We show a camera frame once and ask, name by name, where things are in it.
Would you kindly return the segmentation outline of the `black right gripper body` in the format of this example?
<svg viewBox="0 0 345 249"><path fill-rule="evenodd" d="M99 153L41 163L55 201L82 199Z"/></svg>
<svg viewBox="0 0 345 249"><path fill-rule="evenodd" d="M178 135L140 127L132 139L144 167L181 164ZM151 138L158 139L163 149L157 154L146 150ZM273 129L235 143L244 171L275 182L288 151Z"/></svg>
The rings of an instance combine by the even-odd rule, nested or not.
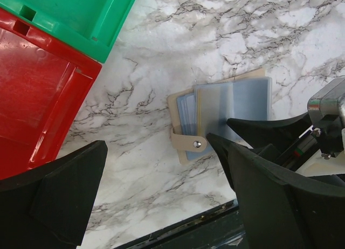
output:
<svg viewBox="0 0 345 249"><path fill-rule="evenodd" d="M344 129L311 127L283 152L269 144L256 153L304 176L344 176Z"/></svg>

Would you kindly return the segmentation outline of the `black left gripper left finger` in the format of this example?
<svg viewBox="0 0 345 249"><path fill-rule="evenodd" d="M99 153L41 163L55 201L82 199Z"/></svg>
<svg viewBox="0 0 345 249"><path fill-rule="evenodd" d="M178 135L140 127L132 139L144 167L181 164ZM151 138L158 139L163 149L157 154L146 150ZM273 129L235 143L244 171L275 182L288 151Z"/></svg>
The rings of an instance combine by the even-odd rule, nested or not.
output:
<svg viewBox="0 0 345 249"><path fill-rule="evenodd" d="M1 180L1 248L80 246L107 152L105 141L94 141Z"/></svg>

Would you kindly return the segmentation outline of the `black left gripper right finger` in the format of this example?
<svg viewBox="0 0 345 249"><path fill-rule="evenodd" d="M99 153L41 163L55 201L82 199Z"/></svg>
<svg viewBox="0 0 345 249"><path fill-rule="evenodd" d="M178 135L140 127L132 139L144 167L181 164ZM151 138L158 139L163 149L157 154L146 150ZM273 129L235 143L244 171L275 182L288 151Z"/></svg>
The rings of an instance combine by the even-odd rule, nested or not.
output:
<svg viewBox="0 0 345 249"><path fill-rule="evenodd" d="M344 248L344 187L230 144L229 167L250 248Z"/></svg>

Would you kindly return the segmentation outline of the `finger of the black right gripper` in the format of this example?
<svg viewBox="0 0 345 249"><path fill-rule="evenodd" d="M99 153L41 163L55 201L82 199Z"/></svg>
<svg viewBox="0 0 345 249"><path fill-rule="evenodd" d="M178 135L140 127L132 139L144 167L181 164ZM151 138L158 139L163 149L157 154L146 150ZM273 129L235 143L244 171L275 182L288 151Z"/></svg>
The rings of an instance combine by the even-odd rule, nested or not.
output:
<svg viewBox="0 0 345 249"><path fill-rule="evenodd" d="M213 150L216 152L216 155L219 158L219 161L222 165L222 168L224 170L226 179L231 187L232 190L234 190L234 184L233 184L233 178L231 175L231 168L229 165L229 147L230 145L237 145L242 148L245 148L246 150L252 151L255 154L259 152L258 148L249 148L247 146L244 146L239 143L235 143L233 141L230 141L224 137L218 136L216 134L208 133L206 135L206 139L208 143L212 146Z"/></svg>
<svg viewBox="0 0 345 249"><path fill-rule="evenodd" d="M276 121L252 121L229 118L227 125L253 148L269 144L287 149L311 125L308 113Z"/></svg>

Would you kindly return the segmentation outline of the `beige card holder wallet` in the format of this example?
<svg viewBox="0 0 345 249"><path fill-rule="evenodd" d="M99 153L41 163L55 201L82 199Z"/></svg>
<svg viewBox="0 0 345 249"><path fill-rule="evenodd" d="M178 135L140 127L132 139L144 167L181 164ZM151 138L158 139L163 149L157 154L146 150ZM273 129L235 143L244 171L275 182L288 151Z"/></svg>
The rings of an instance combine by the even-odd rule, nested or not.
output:
<svg viewBox="0 0 345 249"><path fill-rule="evenodd" d="M202 93L202 122L205 137L197 135L196 89ZM219 80L195 85L191 89L171 94L167 98L172 128L171 143L177 150L180 164L186 165L211 153L207 133L232 141L241 138L226 122L229 118L270 120L272 115L272 79L263 68Z"/></svg>

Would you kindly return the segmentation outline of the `gold credit card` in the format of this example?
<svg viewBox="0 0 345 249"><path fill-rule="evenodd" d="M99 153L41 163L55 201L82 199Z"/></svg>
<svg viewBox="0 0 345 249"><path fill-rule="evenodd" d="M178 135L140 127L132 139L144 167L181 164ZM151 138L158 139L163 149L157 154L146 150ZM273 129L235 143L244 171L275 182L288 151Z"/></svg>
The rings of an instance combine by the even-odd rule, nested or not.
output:
<svg viewBox="0 0 345 249"><path fill-rule="evenodd" d="M196 120L197 120L197 135L205 137L205 129L202 122L202 93L205 90L205 86L196 89Z"/></svg>

